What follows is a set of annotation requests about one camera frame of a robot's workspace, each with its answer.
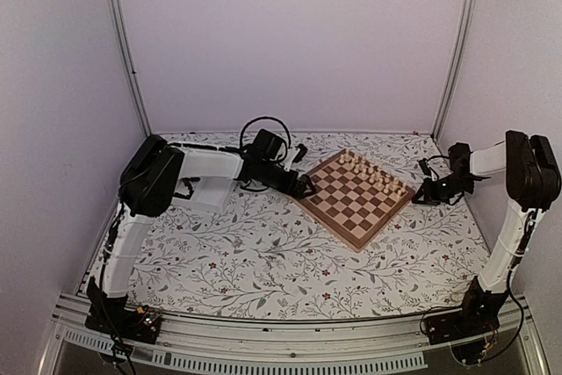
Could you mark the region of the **wooden chess board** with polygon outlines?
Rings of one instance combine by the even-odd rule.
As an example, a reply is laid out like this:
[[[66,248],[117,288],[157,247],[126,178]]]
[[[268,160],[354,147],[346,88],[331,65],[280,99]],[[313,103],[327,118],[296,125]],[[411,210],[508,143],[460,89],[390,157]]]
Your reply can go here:
[[[317,192],[297,202],[329,233],[359,252],[407,206],[414,189],[381,165],[344,149],[307,172]],[[406,187],[397,198],[394,180]]]

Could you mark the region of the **white plastic tray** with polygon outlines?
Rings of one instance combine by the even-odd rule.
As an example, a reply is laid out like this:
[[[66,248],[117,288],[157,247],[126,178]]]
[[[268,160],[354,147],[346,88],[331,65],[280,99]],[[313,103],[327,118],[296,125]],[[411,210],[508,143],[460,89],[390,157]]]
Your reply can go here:
[[[194,195],[191,200],[174,198],[171,204],[192,210],[222,213],[227,206],[235,186],[235,181],[222,177],[200,177]]]

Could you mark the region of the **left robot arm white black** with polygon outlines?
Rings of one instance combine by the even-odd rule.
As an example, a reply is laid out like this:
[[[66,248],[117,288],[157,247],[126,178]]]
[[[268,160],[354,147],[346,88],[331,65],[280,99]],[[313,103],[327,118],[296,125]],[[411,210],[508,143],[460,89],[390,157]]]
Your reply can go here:
[[[119,180],[119,209],[108,233],[102,264],[90,276],[87,295],[97,321],[111,334],[130,328],[128,280],[154,220],[171,205],[219,207],[238,182],[258,182],[292,198],[315,194],[310,176],[292,165],[307,149],[262,129],[238,147],[171,143],[148,136]]]

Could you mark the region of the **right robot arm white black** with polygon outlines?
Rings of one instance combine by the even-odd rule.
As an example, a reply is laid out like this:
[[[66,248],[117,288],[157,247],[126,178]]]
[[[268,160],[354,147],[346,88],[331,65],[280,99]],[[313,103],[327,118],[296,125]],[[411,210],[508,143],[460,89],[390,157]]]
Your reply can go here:
[[[543,135],[528,136],[508,130],[505,139],[486,148],[471,150],[458,142],[444,157],[450,174],[437,177],[429,158],[418,164],[426,176],[412,202],[418,205],[455,205],[474,193],[477,182],[502,173],[508,204],[501,231],[486,265],[473,279],[463,298],[463,309],[454,318],[454,329],[472,336],[486,325],[488,312],[500,308],[511,292],[515,275],[537,224],[561,192],[561,173],[550,141]]]

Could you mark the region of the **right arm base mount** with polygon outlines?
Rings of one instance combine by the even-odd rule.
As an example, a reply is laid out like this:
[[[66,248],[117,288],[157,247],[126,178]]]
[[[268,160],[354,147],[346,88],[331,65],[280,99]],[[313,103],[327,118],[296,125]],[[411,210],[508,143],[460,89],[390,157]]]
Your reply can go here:
[[[483,320],[467,320],[462,312],[424,314],[420,320],[420,331],[431,345],[453,343],[450,352],[464,366],[482,364],[491,348],[497,343],[499,319],[485,317]]]

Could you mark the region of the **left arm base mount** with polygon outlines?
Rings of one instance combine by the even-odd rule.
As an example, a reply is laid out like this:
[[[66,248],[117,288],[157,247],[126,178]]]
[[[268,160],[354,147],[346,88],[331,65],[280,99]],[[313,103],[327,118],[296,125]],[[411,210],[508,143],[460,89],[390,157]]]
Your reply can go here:
[[[103,302],[91,305],[85,327],[140,343],[156,344],[162,313],[150,306],[126,309],[122,304]]]

